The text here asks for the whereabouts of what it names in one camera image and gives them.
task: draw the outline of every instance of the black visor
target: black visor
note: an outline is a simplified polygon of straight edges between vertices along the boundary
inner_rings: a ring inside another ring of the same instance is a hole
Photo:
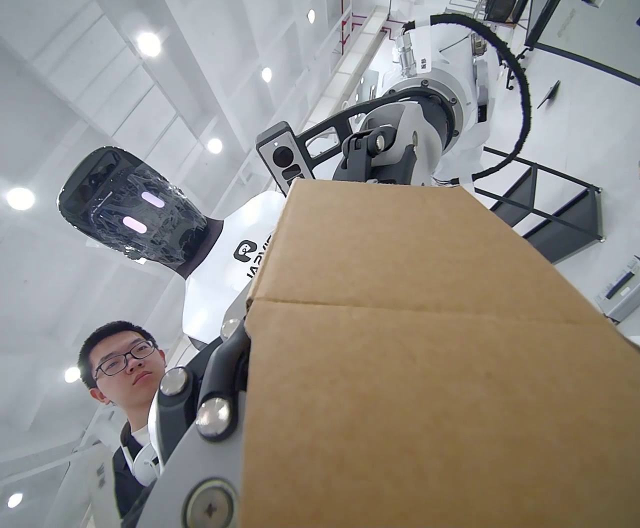
[[[207,232],[207,218],[178,187],[116,147],[82,160],[60,192],[58,209],[105,246],[172,269],[193,257]]]

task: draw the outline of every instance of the black cable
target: black cable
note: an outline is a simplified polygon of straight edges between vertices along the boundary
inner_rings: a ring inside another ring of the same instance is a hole
[[[460,44],[460,42],[462,42],[463,40],[468,39],[471,36],[471,33],[469,33],[467,36],[462,37],[460,40],[454,42],[453,44],[448,45],[447,47],[444,47],[442,49],[439,49],[438,52],[442,53],[443,51],[448,50],[450,47],[454,47],[456,44]]]
[[[509,47],[505,42],[503,42],[493,31],[491,31],[488,27],[486,27],[481,22],[478,22],[471,17],[467,17],[466,15],[458,15],[457,13],[443,13],[441,15],[432,15],[431,16],[431,25],[436,26],[437,24],[455,24],[457,26],[464,26],[476,32],[478,35],[483,37],[489,44],[491,44],[498,51],[499,55],[503,58],[503,60],[507,63],[513,75],[518,81],[520,85],[520,106],[522,107],[522,128],[520,129],[520,135],[515,145],[513,146],[513,150],[511,153],[505,157],[500,163],[497,165],[485,169],[483,171],[477,172],[471,175],[472,181],[479,180],[480,178],[484,178],[485,176],[489,176],[490,174],[494,174],[498,172],[500,169],[507,166],[511,163],[514,158],[520,153],[522,147],[524,146],[524,142],[529,135],[529,131],[531,130],[531,94],[529,93],[529,83],[527,82],[527,78],[525,77],[524,70],[522,66],[520,66],[520,62],[514,54],[511,52]],[[411,29],[415,29],[415,21],[407,22],[403,26],[403,34]],[[451,180],[436,180],[436,184],[438,185],[460,185],[459,178],[452,178]]]

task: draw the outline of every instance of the headphones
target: headphones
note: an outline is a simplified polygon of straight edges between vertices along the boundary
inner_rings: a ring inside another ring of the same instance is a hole
[[[144,487],[147,487],[160,476],[160,462],[154,446],[149,443],[142,446],[135,458],[131,456],[129,448],[125,445],[124,436],[131,435],[131,427],[127,423],[120,434],[120,447],[127,461],[129,470],[135,479]]]

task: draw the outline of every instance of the box flap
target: box flap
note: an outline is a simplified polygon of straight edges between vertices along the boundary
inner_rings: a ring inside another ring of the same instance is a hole
[[[300,180],[267,260],[251,299],[605,324],[461,188]]]

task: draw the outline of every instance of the black shirt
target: black shirt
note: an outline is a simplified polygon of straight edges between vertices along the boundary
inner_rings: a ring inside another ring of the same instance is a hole
[[[120,441],[122,445],[128,448],[132,458],[135,459],[142,449],[142,446],[133,435],[131,435],[129,423],[124,426],[120,435]],[[115,480],[116,503],[118,504],[118,511],[122,519],[138,500],[138,497],[145,487],[140,484],[131,473],[131,469],[129,469],[121,447],[119,447],[113,455],[113,477]]]

